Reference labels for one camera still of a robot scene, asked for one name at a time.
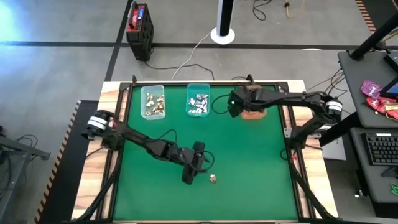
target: black cable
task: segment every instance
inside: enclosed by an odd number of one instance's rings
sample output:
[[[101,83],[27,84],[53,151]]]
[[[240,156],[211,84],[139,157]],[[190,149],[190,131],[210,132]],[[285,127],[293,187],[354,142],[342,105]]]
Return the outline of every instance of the black cable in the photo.
[[[337,72],[331,77],[331,79],[330,79],[330,85],[328,86],[328,88],[330,88],[331,86],[333,86],[333,82],[334,82],[333,79],[337,76],[337,74],[339,73],[340,70],[341,70],[341,69],[337,70]],[[330,90],[329,90],[329,92],[328,92],[329,95],[330,95],[332,89],[333,89],[333,87],[330,88]]]
[[[165,68],[157,68],[157,67],[153,67],[152,65],[149,65],[147,62],[144,62],[144,63],[145,63],[149,68],[156,69],[156,70],[168,70],[168,69],[178,69],[178,68],[179,68],[179,66],[165,67]],[[210,73],[211,73],[212,79],[213,79],[213,80],[216,80],[216,78],[214,77],[214,73],[213,73],[213,71],[212,71],[211,69],[205,68],[205,67],[203,67],[203,66],[201,66],[201,65],[199,65],[199,64],[197,64],[197,63],[196,63],[196,64],[191,64],[191,65],[184,65],[184,66],[182,66],[181,68],[192,67],[192,66],[198,66],[198,67],[201,67],[201,68],[203,68],[204,70],[210,72]]]
[[[346,111],[346,110],[344,110],[344,109],[342,109],[345,113],[348,113],[349,115],[351,115],[351,113],[350,112],[348,112],[348,111]]]
[[[287,161],[287,158],[283,157],[283,155],[282,155],[284,151],[286,151],[286,148],[283,148],[283,149],[279,152],[279,157],[280,157],[281,159]],[[296,155],[296,153],[297,153],[297,149],[294,150],[292,156]]]
[[[343,95],[344,95],[344,94],[346,94],[347,92],[348,92],[348,90],[344,90],[344,93],[342,93],[342,94],[338,95],[338,96],[337,96],[337,98],[339,98],[339,97],[343,96]]]
[[[263,11],[261,11],[260,9],[258,9],[258,8],[261,7],[261,6],[264,6],[264,5],[266,5],[266,4],[271,3],[272,0],[264,0],[265,3],[256,5],[256,2],[258,2],[258,1],[260,1],[260,0],[254,0],[254,2],[253,2],[253,10],[252,10],[252,11],[253,11],[253,15],[254,15],[258,20],[260,20],[260,21],[265,21],[265,20],[267,19],[266,14],[265,14]],[[262,14],[262,17],[257,16],[256,12]]]
[[[214,157],[213,153],[211,153],[210,151],[203,151],[203,156],[205,156],[205,153],[211,155],[212,160],[211,160],[210,166],[207,167],[206,169],[196,169],[195,167],[192,166],[192,163],[189,163],[189,165],[191,166],[191,168],[192,168],[193,170],[195,170],[195,171],[197,171],[197,172],[202,172],[202,173],[203,173],[203,172],[209,171],[209,170],[213,167],[214,161],[215,161],[215,157]]]
[[[216,113],[216,114],[225,114],[225,113],[228,112],[228,109],[227,109],[226,111],[224,111],[224,112],[219,112],[219,111],[214,110],[214,103],[215,103],[217,100],[219,100],[220,98],[226,97],[226,96],[229,96],[229,93],[228,93],[228,94],[225,94],[225,95],[217,96],[217,98],[215,98],[215,99],[213,100],[213,102],[211,103],[211,110],[213,110],[214,113]]]
[[[96,152],[98,152],[98,151],[100,151],[101,149],[104,149],[104,148],[105,148],[105,147],[101,147],[101,148],[95,149],[95,150],[92,151],[91,153],[87,154],[86,159],[87,159],[89,156],[91,156],[92,154],[94,154],[94,153],[96,153]]]
[[[166,131],[165,133],[163,133],[159,138],[157,139],[146,139],[144,140],[144,142],[156,142],[161,140],[166,134],[170,133],[170,132],[174,132],[174,142],[175,144],[178,146],[178,141],[177,141],[177,131],[174,129],[170,129],[168,131]]]
[[[330,77],[330,78],[328,78],[328,79],[326,79],[326,80],[323,80],[322,82],[320,82],[320,83],[318,83],[318,84],[312,86],[311,88],[307,89],[307,91],[312,90],[313,88],[317,87],[318,85],[321,85],[322,83],[327,82],[328,80],[331,80],[332,78],[333,78],[333,77]]]
[[[242,78],[242,79],[246,80],[246,77],[243,77],[243,76],[236,76],[236,77],[233,77],[231,80],[235,80],[235,78]]]
[[[331,93],[331,91],[333,89],[339,90],[339,91],[347,91],[347,90],[342,90],[341,88],[337,88],[336,85],[341,83],[344,79],[346,79],[345,77],[342,78],[341,80],[339,80],[338,82],[336,82],[335,84],[331,84],[332,88],[330,88],[329,94]]]
[[[322,148],[320,148],[320,147],[310,146],[310,145],[308,145],[308,144],[306,144],[305,146],[307,146],[307,147],[311,147],[311,148],[313,148],[313,149],[319,149],[319,150],[322,150]]]

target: black floor stripe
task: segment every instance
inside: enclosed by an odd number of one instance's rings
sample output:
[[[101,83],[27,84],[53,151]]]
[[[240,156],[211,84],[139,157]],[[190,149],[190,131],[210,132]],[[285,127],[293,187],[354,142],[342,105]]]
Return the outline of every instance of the black floor stripe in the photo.
[[[113,70],[114,70],[114,66],[116,65],[116,60],[118,59],[120,43],[122,42],[124,31],[126,29],[126,24],[127,24],[127,19],[128,19],[131,3],[132,3],[132,0],[128,0],[127,4],[126,4],[126,8],[124,9],[122,23],[120,24],[118,37],[116,38],[116,45],[113,48],[111,60],[109,61],[108,69],[106,71],[105,81],[112,80]]]
[[[153,43],[158,48],[194,48],[197,43]],[[203,49],[320,49],[320,50],[354,50],[355,45],[300,45],[300,44],[200,44],[197,48]]]
[[[30,47],[113,47],[111,42],[41,42],[41,41],[0,41],[0,46]]]

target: battery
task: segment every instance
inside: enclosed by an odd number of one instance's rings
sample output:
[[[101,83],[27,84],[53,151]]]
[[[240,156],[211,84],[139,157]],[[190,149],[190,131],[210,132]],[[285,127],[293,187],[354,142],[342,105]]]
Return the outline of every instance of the battery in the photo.
[[[127,19],[126,38],[136,60],[150,60],[154,25],[150,19],[147,4],[136,2],[131,4]]]

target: floor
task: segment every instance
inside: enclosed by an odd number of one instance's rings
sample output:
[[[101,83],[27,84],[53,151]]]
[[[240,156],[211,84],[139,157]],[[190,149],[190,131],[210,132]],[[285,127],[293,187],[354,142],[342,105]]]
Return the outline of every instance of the floor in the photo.
[[[370,35],[355,0],[305,2],[304,10],[295,19],[287,19],[284,1],[274,0],[261,8],[267,20],[259,21],[252,14],[253,1],[236,0],[234,43],[316,48],[359,45]],[[127,0],[0,0],[0,41],[4,41],[0,42],[0,95],[6,96],[0,98],[0,125],[10,138],[35,134],[39,139],[37,147],[52,152],[50,160],[35,160],[29,167],[27,190],[20,196],[24,206],[16,211],[19,220],[33,222],[76,101],[98,100],[105,78],[131,80],[135,75],[139,80],[170,80],[174,73],[153,70],[135,61],[130,48],[119,49],[116,39],[126,3]],[[216,23],[215,0],[146,3],[157,43],[197,43]],[[293,1],[290,12],[295,14],[299,8],[300,1]],[[156,48],[149,64],[178,66],[190,52],[185,48]],[[193,62],[212,69],[217,80],[250,73],[263,80],[304,79],[311,87],[339,69],[337,53],[338,50],[196,49]],[[117,56],[114,68],[108,67],[112,54]],[[113,73],[107,75],[109,68]],[[210,78],[200,68],[184,68],[175,79]],[[327,85],[314,90],[324,90]],[[339,87],[347,88],[345,82]],[[340,100],[346,111],[354,111],[349,93]],[[391,222],[376,220],[370,203],[353,197],[349,178],[340,170],[330,177],[337,183],[332,188],[340,217]]]

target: snack wrapper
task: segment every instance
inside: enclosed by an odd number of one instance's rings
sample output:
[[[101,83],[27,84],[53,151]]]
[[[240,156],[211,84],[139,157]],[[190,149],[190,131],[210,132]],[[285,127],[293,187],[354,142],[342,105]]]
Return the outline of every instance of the snack wrapper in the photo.
[[[370,96],[372,98],[377,99],[380,96],[380,91],[382,90],[381,86],[372,82],[371,80],[363,81],[361,91],[366,96]]]

